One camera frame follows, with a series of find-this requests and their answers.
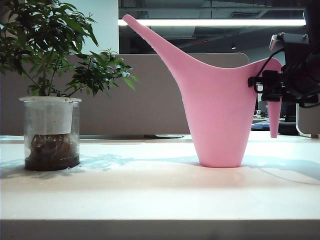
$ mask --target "white inner pot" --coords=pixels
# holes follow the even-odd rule
[[[27,96],[20,98],[27,108],[28,128],[37,135],[71,133],[74,102],[79,98]]]

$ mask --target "table surface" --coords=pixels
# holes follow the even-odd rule
[[[320,220],[320,140],[269,134],[250,133],[238,168],[202,167],[187,136],[81,140],[80,165],[49,172],[7,138],[1,219]]]

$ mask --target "ceiling light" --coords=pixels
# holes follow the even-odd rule
[[[138,19],[144,26],[304,26],[304,19]],[[118,20],[119,26],[128,25]]]

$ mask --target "watering can spout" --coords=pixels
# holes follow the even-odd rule
[[[178,47],[174,46],[163,37],[149,29],[147,26],[141,25],[134,17],[126,14],[122,18],[137,34],[139,34],[160,56],[162,61],[168,67],[169,71],[179,85],[179,77],[182,68],[189,65],[195,65],[199,62]]]

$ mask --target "ceiling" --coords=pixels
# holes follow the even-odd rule
[[[303,19],[310,0],[118,0],[119,19]],[[156,33],[187,53],[232,52],[269,46],[279,32],[304,34],[305,27],[152,26]],[[152,48],[128,26],[119,27],[119,52],[152,53]]]

